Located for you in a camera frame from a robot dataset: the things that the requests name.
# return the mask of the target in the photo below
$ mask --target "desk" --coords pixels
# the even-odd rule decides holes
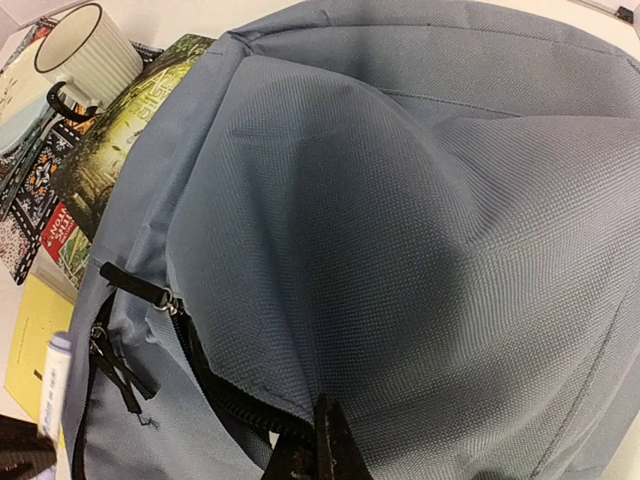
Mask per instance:
[[[297,3],[296,0],[98,0],[125,35],[131,40],[166,48],[184,33],[196,33],[213,38],[231,28]],[[515,8],[574,25],[600,37],[630,55],[640,59],[640,41],[633,27],[609,18],[599,12],[565,0],[488,0],[505,7]],[[0,51],[0,64],[4,64],[16,48],[24,32],[7,40]],[[39,267],[51,268],[53,261],[41,250],[36,259]],[[0,264],[0,385],[4,385],[9,345],[22,298],[23,288],[16,287],[4,265]],[[24,418],[25,414],[0,389],[0,412]],[[59,461],[62,471],[59,479],[68,478],[64,457]],[[640,421],[636,420],[619,453],[611,462],[603,480],[631,480],[640,478]]]

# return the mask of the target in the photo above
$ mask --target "book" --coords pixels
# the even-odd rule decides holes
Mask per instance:
[[[41,243],[64,276],[79,289],[89,264],[91,243],[62,203],[53,211]]]
[[[40,414],[40,392],[47,347],[53,334],[69,330],[73,304],[40,279],[27,277],[16,322],[5,389],[34,421]]]
[[[91,242],[127,154],[171,91],[213,39],[185,35],[109,105],[65,158],[51,183]]]

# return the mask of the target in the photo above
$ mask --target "white mug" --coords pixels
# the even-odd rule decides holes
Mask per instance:
[[[142,59],[96,3],[71,11],[49,32],[34,60],[37,72],[53,83],[47,100],[58,113],[85,121],[106,108],[142,72]],[[80,115],[58,97],[63,90],[88,109]]]

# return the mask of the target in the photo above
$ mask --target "white marker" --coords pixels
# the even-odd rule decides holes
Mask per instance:
[[[49,437],[55,448],[60,437],[60,418],[67,390],[69,367],[71,365],[71,340],[68,333],[54,334],[49,348],[42,377],[42,395],[40,397],[40,418],[38,435]],[[38,475],[38,480],[55,478],[55,467]]]

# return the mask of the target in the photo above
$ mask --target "yellow notebook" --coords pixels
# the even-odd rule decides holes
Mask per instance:
[[[40,414],[42,374],[53,334],[68,331],[73,305],[29,275],[13,332],[5,389],[34,422]]]

